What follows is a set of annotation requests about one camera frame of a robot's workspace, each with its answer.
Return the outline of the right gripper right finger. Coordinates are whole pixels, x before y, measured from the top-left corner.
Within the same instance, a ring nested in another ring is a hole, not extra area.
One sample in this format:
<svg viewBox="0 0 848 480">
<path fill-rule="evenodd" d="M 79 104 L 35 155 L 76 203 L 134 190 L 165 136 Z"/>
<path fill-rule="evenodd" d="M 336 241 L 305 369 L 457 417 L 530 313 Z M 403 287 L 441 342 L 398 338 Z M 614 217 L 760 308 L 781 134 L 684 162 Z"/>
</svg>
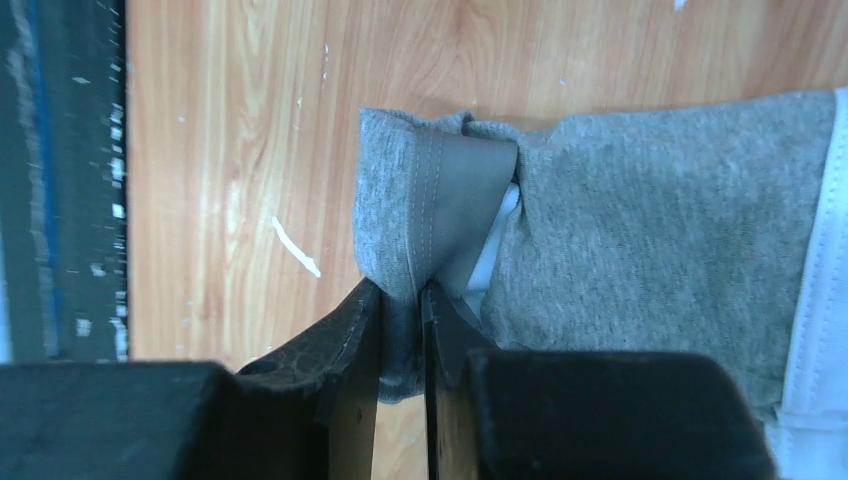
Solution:
<svg viewBox="0 0 848 480">
<path fill-rule="evenodd" d="M 494 348 L 461 299 L 437 282 L 421 292 L 427 461 L 431 479 L 494 479 L 483 452 L 471 352 Z"/>
</svg>

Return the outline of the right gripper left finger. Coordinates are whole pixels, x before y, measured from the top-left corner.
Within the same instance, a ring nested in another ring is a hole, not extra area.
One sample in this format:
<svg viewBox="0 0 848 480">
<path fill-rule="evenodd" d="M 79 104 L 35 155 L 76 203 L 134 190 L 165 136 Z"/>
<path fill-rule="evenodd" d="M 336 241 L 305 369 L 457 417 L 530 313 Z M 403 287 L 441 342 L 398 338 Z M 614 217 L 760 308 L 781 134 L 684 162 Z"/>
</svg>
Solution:
<svg viewBox="0 0 848 480">
<path fill-rule="evenodd" d="M 381 359 L 381 291 L 363 280 L 321 320 L 254 360 L 272 479 L 368 479 Z"/>
</svg>

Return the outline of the grey underwear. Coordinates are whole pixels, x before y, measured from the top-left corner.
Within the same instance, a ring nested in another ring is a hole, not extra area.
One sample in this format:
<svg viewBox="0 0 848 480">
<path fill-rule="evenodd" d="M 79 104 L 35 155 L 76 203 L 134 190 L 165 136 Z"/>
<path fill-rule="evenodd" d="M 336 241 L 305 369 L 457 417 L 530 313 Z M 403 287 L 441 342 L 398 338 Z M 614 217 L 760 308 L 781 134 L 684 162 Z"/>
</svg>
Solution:
<svg viewBox="0 0 848 480">
<path fill-rule="evenodd" d="M 435 280 L 495 344 L 708 355 L 784 479 L 847 475 L 847 92 L 581 114 L 360 113 L 353 212 L 386 294 L 379 398 L 423 389 Z"/>
</svg>

